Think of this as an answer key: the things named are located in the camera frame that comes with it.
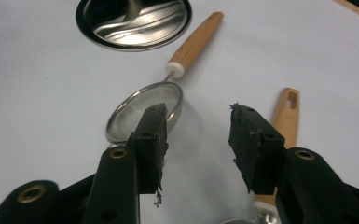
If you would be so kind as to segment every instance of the wooden handle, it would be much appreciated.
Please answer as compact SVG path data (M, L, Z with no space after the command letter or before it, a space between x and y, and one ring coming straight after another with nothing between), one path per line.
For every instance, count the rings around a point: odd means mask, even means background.
M168 74L171 73L172 77L181 77L211 40L223 17L222 12L212 13L174 53L167 63L165 71Z
M300 92L291 88L283 89L272 117L272 126L284 137L284 147L296 146ZM275 206L277 189L273 195L256 195L255 201Z

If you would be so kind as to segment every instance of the metal bowl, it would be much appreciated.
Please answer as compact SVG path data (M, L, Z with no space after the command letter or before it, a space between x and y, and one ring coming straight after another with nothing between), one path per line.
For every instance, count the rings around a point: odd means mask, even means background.
M82 0L76 10L80 31L110 49L155 49L179 37L191 20L187 0Z

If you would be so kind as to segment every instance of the metal ring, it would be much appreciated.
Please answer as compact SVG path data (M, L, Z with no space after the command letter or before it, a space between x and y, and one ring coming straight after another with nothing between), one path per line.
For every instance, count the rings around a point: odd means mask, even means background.
M302 149L296 150L295 154L296 156L300 157L303 160L312 161L315 159L315 156L306 150L302 150Z
M127 154L128 154L128 152L127 152L126 149L124 149L124 148L119 148L119 149L113 150L113 151L110 153L110 157L113 158L113 159L121 159L121 158L126 157Z
M22 193L20 193L17 197L17 201L19 203L31 203L42 197L45 192L45 186L40 184L33 185L30 188L23 190Z
M176 112L178 112L181 108L181 104L183 101L182 88L174 82L167 82L167 81L156 82L149 86L143 87L139 91L136 91L135 93L133 93L126 100L124 100L117 107L117 109L113 112L113 114L110 116L109 120L107 121L106 129L105 129L105 137L110 143L115 144L115 145L124 145L128 140L128 139L117 139L116 136L111 134L111 127L112 127L112 124L115 123L115 121L116 121L117 114L122 112L126 108L127 104L129 104L133 99L135 99L139 95L143 94L145 91L153 90L155 88L158 88L159 86L171 86L177 90L178 95L179 95L179 98L178 98L178 101L177 101L175 107L173 108L172 111L168 111L168 113L167 113L167 126L169 126L170 121L174 120L173 118L176 116Z

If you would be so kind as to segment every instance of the metal rim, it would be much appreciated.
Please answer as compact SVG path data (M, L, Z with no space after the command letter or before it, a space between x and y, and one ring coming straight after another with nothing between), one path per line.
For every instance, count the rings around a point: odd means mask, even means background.
M152 44L152 45L146 45L146 46L131 46L131 45L119 45L119 44L113 44L110 43L108 41L104 41L103 39L101 39L100 37L98 37L97 35L95 35L95 33L92 32L92 30L89 28L89 26L87 25L87 23L84 20L84 9L87 5L87 3L90 0L81 0L79 5L77 6L76 9L76 23L78 28L80 29L80 31L83 33L83 35L85 35L89 40L91 40L92 42L108 48L108 49L116 49L116 50L120 50L120 51L143 51L143 50L148 50L148 49L156 49L159 47L162 47L164 45L167 45L171 42L173 42L175 39L179 38L188 28L191 19L192 19L192 10L191 10L191 5L187 0L182 0L183 4L185 5L186 8L186 12L187 12L187 18L185 23L183 24L183 26L176 32L173 33L173 35L167 39L165 39L164 41Z
M136 97L138 97L139 95L141 95L142 93L144 93L145 91L150 91L152 89L155 89L158 86L162 86L162 85L171 85L173 86L175 89L178 90L179 93L179 98L178 101L175 105L175 107L173 108L171 113L167 114L167 126L168 123L170 122L170 120L172 120L175 117L175 113L176 111L179 109L179 107L182 104L183 101L183 92L182 92L182 88L177 85L176 83L173 82L167 82L167 81L163 81L163 82L157 82L154 84L151 84L149 86L143 87L142 89L140 89L139 91L136 91L135 93L133 93L132 95L130 95L126 100L124 100L117 108L116 110L113 112L113 114L110 116L107 125L106 125L106 129L105 129L105 137L107 139L108 142L112 143L112 144L116 144L116 145L122 145L125 144L127 142L127 139L125 140L117 140L115 139L115 136L112 136L110 134L110 127L112 126L112 124L115 122L116 120L116 116L118 113L120 113L127 104L129 104L133 99L135 99Z

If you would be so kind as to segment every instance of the black plastic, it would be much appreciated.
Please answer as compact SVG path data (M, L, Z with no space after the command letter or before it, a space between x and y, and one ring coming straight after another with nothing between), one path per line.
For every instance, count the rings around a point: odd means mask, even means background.
M257 111L235 104L231 111L228 143L248 191L272 194L279 159L284 155L284 138Z

